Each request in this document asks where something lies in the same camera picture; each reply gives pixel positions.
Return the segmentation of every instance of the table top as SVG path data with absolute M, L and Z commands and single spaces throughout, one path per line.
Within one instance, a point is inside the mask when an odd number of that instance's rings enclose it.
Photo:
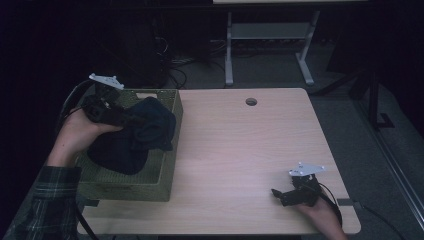
M 101 200 L 83 215 L 98 234 L 307 234 L 316 230 L 271 188 L 293 190 L 298 162 L 337 199 L 349 198 L 303 89 L 180 91 L 184 108 L 169 202 Z M 246 104 L 254 98 L 255 106 Z M 344 231 L 357 233 L 352 206 L 341 206 Z M 78 230 L 85 232 L 81 226 Z

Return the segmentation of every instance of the plaid sleeve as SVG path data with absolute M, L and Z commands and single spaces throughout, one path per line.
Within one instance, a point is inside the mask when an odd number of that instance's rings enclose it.
M 80 176 L 80 168 L 43 167 L 31 209 L 16 226 L 17 239 L 77 239 L 75 197 Z

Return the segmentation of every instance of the dark background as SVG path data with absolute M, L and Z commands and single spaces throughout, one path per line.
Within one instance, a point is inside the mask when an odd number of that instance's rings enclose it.
M 96 72 L 118 75 L 126 87 L 160 87 L 166 81 L 167 59 L 157 56 L 155 35 L 166 36 L 171 47 L 200 59 L 208 57 L 209 39 L 225 38 L 225 31 L 218 30 L 225 29 L 223 12 L 168 12 L 152 22 L 157 13 L 115 14 L 104 11 L 108 3 L 1 2 L 0 235 L 44 163 L 55 138 L 57 115 L 76 84 Z M 319 39 L 338 40 L 329 70 L 349 74 L 366 66 L 376 71 L 422 136 L 423 4 L 398 0 L 384 7 L 349 7 L 343 14 L 331 14 L 329 9 L 328 14 L 323 12 L 316 34 Z M 133 53 L 130 49 L 135 46 L 144 47 Z

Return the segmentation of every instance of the black cable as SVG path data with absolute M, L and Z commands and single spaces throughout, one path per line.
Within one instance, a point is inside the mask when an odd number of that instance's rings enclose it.
M 334 203 L 336 203 L 336 198 L 334 197 L 333 193 L 330 191 L 330 189 L 328 189 L 327 186 L 325 186 L 322 183 L 319 183 L 319 185 L 321 185 L 322 187 L 324 187 L 325 189 L 327 189 L 327 191 L 330 193 L 331 197 L 333 198 Z
M 309 187 L 306 184 L 302 184 L 302 187 L 305 187 L 309 190 L 311 190 L 312 192 L 314 192 L 315 194 L 317 194 L 319 197 L 321 197 L 324 201 L 326 201 L 328 203 L 328 205 L 330 205 L 330 207 L 333 209 L 333 212 L 336 214 L 337 219 L 339 220 L 340 226 L 343 226 L 343 218 L 342 218 L 342 213 L 340 212 L 339 206 L 337 206 L 336 202 L 332 202 L 330 198 L 328 198 L 324 193 L 322 192 L 318 192 L 315 189 Z
M 72 89 L 72 92 L 68 95 L 65 102 L 62 105 L 62 109 L 60 110 L 59 118 L 56 123 L 56 134 L 59 133 L 60 129 L 62 128 L 63 122 L 65 121 L 66 117 L 70 115 L 69 111 L 75 107 L 79 101 L 79 97 L 82 96 L 82 94 L 87 91 L 87 89 L 93 84 L 93 81 L 91 80 L 85 80 L 78 84 L 74 89 Z
M 114 52 L 112 52 L 110 49 L 108 49 L 105 45 L 103 45 L 96 37 L 93 36 L 94 41 L 103 48 L 106 52 L 108 52 L 111 56 L 113 56 L 116 60 L 124 64 L 128 69 L 130 69 L 132 72 L 134 72 L 138 77 L 145 79 L 147 82 L 152 84 L 153 86 L 157 86 L 157 83 L 148 77 L 148 75 L 143 75 L 139 73 L 137 70 L 135 70 L 130 64 L 125 62 L 122 58 L 120 58 L 118 55 L 116 55 Z
M 81 225 L 84 227 L 85 231 L 87 232 L 87 234 L 91 237 L 91 239 L 93 240 L 99 240 L 96 235 L 94 234 L 93 230 L 90 228 L 90 226 L 88 225 L 87 221 L 85 220 L 85 218 L 82 216 L 81 212 L 79 211 L 78 208 L 75 208 L 75 212 L 77 214 L 77 218 L 79 220 L 79 222 L 81 223 Z
M 395 226 L 393 226 L 387 219 L 385 219 L 383 216 L 381 216 L 378 212 L 376 212 L 375 210 L 365 206 L 365 205 L 361 205 L 361 207 L 365 210 L 367 210 L 368 212 L 374 214 L 374 216 L 378 217 L 381 221 L 383 221 L 385 224 L 387 224 L 387 226 L 389 226 L 397 235 L 400 239 L 402 240 L 406 240 L 406 238 L 402 235 L 402 233 L 399 232 L 399 230 L 397 230 L 395 228 Z
M 76 111 L 78 111 L 78 110 L 80 110 L 80 109 L 82 109 L 86 106 L 88 106 L 88 105 L 79 106 L 79 107 L 75 108 L 74 110 L 70 111 L 66 116 L 63 117 L 63 121 L 65 121 L 72 113 L 74 113 L 74 112 L 76 112 Z
M 176 68 L 170 68 L 170 70 L 180 72 L 184 76 L 183 83 L 179 83 L 173 75 L 171 75 L 171 74 L 169 75 L 170 78 L 175 82 L 175 88 L 176 89 L 185 88 L 185 84 L 187 83 L 187 74 L 184 71 L 176 69 Z
M 187 60 L 186 62 L 182 62 L 182 63 L 174 63 L 174 66 L 172 68 L 182 67 L 182 66 L 189 65 L 189 64 L 192 64 L 192 63 L 195 63 L 195 62 L 198 62 L 198 60 L 191 59 L 191 60 Z
M 215 62 L 215 61 L 212 61 L 212 60 L 209 60 L 209 62 L 210 62 L 210 63 L 212 63 L 212 64 L 215 64 L 216 66 L 218 66 L 218 67 L 219 67 L 219 69 L 221 69 L 221 70 L 225 73 L 225 69 L 224 69 L 224 67 L 222 67 L 219 63 L 217 63 L 217 62 Z

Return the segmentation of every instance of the dark blue cloth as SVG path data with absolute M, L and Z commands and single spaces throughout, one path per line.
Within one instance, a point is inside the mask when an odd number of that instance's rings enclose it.
M 87 155 L 104 168 L 132 175 L 143 169 L 150 149 L 172 150 L 176 118 L 152 97 L 128 108 L 125 113 L 145 118 L 146 121 L 141 126 L 129 126 L 99 136 Z

